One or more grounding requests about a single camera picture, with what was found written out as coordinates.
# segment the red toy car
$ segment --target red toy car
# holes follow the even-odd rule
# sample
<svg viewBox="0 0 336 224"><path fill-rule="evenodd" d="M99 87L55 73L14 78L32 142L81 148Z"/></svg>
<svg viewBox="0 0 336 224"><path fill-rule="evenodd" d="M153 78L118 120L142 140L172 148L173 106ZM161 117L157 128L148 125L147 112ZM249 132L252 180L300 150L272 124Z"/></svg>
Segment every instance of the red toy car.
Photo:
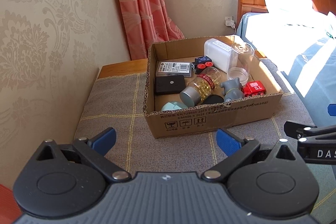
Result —
<svg viewBox="0 0 336 224"><path fill-rule="evenodd" d="M245 97L264 95L266 93L266 89L260 81L248 82L241 91L245 94Z"/></svg>

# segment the curtain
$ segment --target curtain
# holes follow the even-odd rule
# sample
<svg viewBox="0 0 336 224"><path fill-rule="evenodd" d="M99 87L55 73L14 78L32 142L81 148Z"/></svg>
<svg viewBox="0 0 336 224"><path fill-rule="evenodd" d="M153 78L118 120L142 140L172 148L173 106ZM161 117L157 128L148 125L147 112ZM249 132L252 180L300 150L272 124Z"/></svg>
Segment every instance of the curtain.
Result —
<svg viewBox="0 0 336 224"><path fill-rule="evenodd" d="M164 0L119 0L132 60L147 58L153 42L184 38Z"/></svg>

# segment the gray ribbed panel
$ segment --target gray ribbed panel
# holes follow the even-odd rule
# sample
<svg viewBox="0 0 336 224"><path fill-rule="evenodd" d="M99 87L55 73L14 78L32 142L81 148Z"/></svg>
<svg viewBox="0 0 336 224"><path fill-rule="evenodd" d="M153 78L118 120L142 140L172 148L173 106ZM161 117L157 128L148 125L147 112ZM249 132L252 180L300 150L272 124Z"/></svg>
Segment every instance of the gray ribbed panel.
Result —
<svg viewBox="0 0 336 224"><path fill-rule="evenodd" d="M316 224L304 216L267 220L237 207L220 184L201 181L196 173L138 173L128 183L111 186L104 199L81 215L63 220L22 216L16 224Z"/></svg>

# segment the gray toy bear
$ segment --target gray toy bear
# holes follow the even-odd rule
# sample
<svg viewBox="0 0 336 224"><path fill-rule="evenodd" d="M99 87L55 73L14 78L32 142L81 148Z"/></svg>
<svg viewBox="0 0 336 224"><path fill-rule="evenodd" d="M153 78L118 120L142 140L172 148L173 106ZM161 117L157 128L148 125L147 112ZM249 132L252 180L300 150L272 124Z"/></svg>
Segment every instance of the gray toy bear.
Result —
<svg viewBox="0 0 336 224"><path fill-rule="evenodd" d="M244 93L241 91L242 85L239 82L239 78L228 80L220 84L221 88L224 88L222 94L224 96L224 102L229 102L236 99L242 99L245 97Z"/></svg>

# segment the barcode label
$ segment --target barcode label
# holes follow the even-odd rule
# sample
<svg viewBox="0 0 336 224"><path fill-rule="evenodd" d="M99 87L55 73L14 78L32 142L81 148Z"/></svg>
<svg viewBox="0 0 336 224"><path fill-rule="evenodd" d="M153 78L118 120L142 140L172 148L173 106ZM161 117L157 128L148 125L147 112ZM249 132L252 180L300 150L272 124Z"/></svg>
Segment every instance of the barcode label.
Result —
<svg viewBox="0 0 336 224"><path fill-rule="evenodd" d="M231 47L221 41L215 41L215 42L212 42L213 44L215 44L216 46L222 48L223 50L226 50L227 52L230 52L231 51Z"/></svg>
<svg viewBox="0 0 336 224"><path fill-rule="evenodd" d="M190 63L161 62L158 72L190 72Z"/></svg>

